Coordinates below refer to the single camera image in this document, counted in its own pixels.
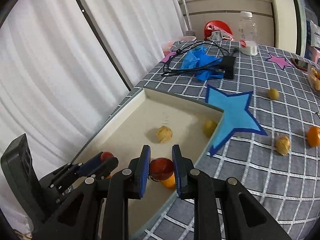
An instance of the plastic water bottle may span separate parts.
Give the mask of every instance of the plastic water bottle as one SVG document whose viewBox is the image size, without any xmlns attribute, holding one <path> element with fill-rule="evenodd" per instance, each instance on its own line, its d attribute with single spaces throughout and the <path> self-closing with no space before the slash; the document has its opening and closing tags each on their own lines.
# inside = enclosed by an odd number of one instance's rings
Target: plastic water bottle
<svg viewBox="0 0 320 240">
<path fill-rule="evenodd" d="M 256 56 L 258 54 L 257 26 L 252 21 L 252 12 L 242 11 L 240 15 L 240 51 L 249 56 Z"/>
</svg>

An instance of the white tray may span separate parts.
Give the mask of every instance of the white tray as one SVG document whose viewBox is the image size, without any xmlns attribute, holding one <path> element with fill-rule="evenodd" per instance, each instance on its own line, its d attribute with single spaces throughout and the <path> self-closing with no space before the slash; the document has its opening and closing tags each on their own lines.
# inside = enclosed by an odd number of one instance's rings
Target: white tray
<svg viewBox="0 0 320 240">
<path fill-rule="evenodd" d="M 139 157 L 144 144 L 151 147 L 152 159 L 171 159 L 172 146 L 179 144 L 182 155 L 195 163 L 209 150 L 222 116 L 221 109 L 209 104 L 142 88 L 108 119 L 73 163 L 84 163 L 101 151 L 109 151 L 119 159 L 114 174 L 127 168 L 130 160 Z M 210 140 L 202 132 L 207 120 L 218 123 Z M 162 125 L 172 129 L 173 136 L 168 143 L 159 143 L 156 137 Z M 140 229 L 144 230 L 146 224 L 153 223 L 173 192 L 161 183 L 148 180 L 143 199 L 129 200 L 129 234 L 132 236 Z"/>
</svg>

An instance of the wall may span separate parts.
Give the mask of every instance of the wall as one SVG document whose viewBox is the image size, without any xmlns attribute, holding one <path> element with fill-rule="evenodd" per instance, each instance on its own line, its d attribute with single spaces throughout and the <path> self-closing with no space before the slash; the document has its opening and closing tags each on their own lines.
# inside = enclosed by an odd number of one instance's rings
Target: wall
<svg viewBox="0 0 320 240">
<path fill-rule="evenodd" d="M 275 46 L 296 53 L 297 18 L 293 0 L 272 0 Z"/>
<path fill-rule="evenodd" d="M 197 39 L 204 38 L 204 27 L 212 20 L 229 25 L 236 41 L 240 41 L 241 11 L 250 11 L 257 24 L 258 43 L 274 47 L 274 23 L 271 0 L 186 0 L 192 29 Z"/>
</svg>

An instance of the table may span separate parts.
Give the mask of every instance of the table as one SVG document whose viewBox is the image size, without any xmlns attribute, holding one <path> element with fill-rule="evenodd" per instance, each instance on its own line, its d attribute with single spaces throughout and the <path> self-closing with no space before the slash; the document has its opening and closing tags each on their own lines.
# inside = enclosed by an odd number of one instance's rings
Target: table
<svg viewBox="0 0 320 240">
<path fill-rule="evenodd" d="M 193 42 L 176 42 L 173 47 L 183 48 Z M 221 41 L 218 44 L 229 51 L 239 48 L 239 43 L 233 41 Z M 209 47 L 209 55 L 221 55 L 216 47 L 206 46 Z M 320 183 L 317 186 L 320 176 L 319 152 L 317 148 L 310 148 L 305 140 L 310 126 L 320 126 L 320 119 L 315 114 L 320 112 L 319 98 L 309 86 L 305 73 L 293 67 L 281 70 L 277 64 L 265 61 L 270 58 L 269 53 L 311 63 L 295 54 L 259 45 L 259 53 L 255 57 L 235 54 L 237 60 L 234 80 L 207 82 L 200 82 L 192 75 L 162 77 L 162 63 L 159 63 L 137 84 L 118 108 L 143 86 L 200 101 L 205 99 L 207 84 L 226 93 L 253 91 L 250 111 L 268 136 L 237 133 L 215 156 L 203 156 L 196 168 L 214 178 L 236 177 L 292 239 L 302 239 L 313 227 L 320 210 Z M 170 66 L 181 66 L 182 58 L 175 58 Z M 269 88 L 279 91 L 279 100 L 268 99 Z M 273 145 L 277 133 L 287 135 L 292 142 L 288 156 L 275 152 Z M 159 216 L 157 222 L 138 238 L 192 240 L 193 212 L 193 200 L 176 199 Z M 220 210 L 219 217 L 222 236 L 225 238 Z"/>
</svg>

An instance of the white cabinet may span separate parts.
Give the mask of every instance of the white cabinet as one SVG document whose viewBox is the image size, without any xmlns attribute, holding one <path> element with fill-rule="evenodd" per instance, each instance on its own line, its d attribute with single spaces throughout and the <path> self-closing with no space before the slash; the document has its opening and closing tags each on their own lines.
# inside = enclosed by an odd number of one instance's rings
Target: white cabinet
<svg viewBox="0 0 320 240">
<path fill-rule="evenodd" d="M 227 23 L 236 41 L 240 40 L 238 24 L 241 11 L 250 11 L 257 24 L 258 43 L 274 47 L 274 22 L 271 0 L 186 0 L 192 29 L 197 39 L 204 38 L 204 26 L 212 20 Z"/>
</svg>

